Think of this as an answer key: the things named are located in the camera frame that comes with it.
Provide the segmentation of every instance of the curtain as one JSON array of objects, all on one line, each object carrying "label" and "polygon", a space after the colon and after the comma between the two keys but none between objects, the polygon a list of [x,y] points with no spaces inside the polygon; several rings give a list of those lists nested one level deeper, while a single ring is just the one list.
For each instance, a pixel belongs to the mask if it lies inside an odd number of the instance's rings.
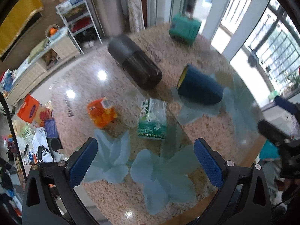
[{"label": "curtain", "polygon": [[14,43],[33,15],[41,10],[40,0],[18,0],[0,26],[0,56]]},{"label": "curtain", "polygon": [[128,15],[132,32],[145,29],[141,0],[128,0]]}]

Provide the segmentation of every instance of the orange snack bag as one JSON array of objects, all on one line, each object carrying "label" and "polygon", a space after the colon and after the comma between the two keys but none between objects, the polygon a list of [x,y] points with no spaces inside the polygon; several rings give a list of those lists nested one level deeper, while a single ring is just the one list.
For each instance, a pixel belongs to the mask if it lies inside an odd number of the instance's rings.
[{"label": "orange snack bag", "polygon": [[32,121],[32,125],[39,128],[45,126],[45,120],[49,119],[51,110],[45,105],[40,105],[35,113],[35,117]]},{"label": "orange snack bag", "polygon": [[115,107],[106,97],[89,103],[87,111],[91,120],[98,128],[103,128],[118,116],[115,112]]},{"label": "orange snack bag", "polygon": [[27,95],[17,116],[25,122],[32,123],[40,103],[31,95]]}]

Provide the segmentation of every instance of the blue gripper pad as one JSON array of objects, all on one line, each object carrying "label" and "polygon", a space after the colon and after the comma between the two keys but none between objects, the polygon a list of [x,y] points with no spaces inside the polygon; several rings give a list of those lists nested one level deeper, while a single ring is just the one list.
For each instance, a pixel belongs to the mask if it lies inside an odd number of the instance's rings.
[{"label": "blue gripper pad", "polygon": [[194,152],[211,184],[220,189],[224,183],[222,170],[200,139],[194,142]]},{"label": "blue gripper pad", "polygon": [[70,156],[65,172],[71,188],[80,185],[97,152],[97,140],[89,138],[78,151]]},{"label": "blue gripper pad", "polygon": [[294,106],[293,103],[279,97],[275,96],[274,102],[277,106],[283,108],[284,110],[288,111],[290,114],[297,114],[297,108]]}]

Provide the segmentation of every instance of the glass table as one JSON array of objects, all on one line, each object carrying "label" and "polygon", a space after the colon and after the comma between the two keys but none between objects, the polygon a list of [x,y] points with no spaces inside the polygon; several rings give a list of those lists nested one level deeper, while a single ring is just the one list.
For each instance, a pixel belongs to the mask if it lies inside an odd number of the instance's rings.
[{"label": "glass table", "polygon": [[[98,181],[83,186],[112,224],[184,225],[204,211],[217,189],[195,161],[195,139],[204,138],[225,160],[245,167],[251,166],[265,143],[256,129],[262,112],[229,63],[200,35],[192,47],[171,40],[169,26],[129,36],[163,73],[154,90],[137,87],[107,48],[81,57],[52,88],[54,118],[67,154],[89,137],[98,140],[97,163],[85,177]],[[186,64],[224,87],[220,104],[207,108],[176,94]],[[118,117],[95,130],[86,107],[102,97],[114,104]],[[164,141],[137,135],[140,105],[147,98],[168,104]]]}]

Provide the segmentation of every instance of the metal screw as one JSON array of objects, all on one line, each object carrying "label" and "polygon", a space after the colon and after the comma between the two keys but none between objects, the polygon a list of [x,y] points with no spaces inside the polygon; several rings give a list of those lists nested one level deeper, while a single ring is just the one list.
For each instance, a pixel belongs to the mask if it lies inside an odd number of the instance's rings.
[{"label": "metal screw", "polygon": [[59,161],[59,162],[57,163],[57,166],[62,167],[62,166],[65,165],[65,163],[66,163],[66,162],[65,162],[64,160]]},{"label": "metal screw", "polygon": [[37,165],[33,165],[33,166],[31,167],[31,170],[36,170],[37,168],[38,168]]},{"label": "metal screw", "polygon": [[259,164],[255,164],[255,168],[256,168],[257,170],[260,170],[260,169],[262,169],[262,166],[260,166]]},{"label": "metal screw", "polygon": [[228,166],[233,167],[234,166],[234,162],[233,161],[227,161],[226,162]]}]

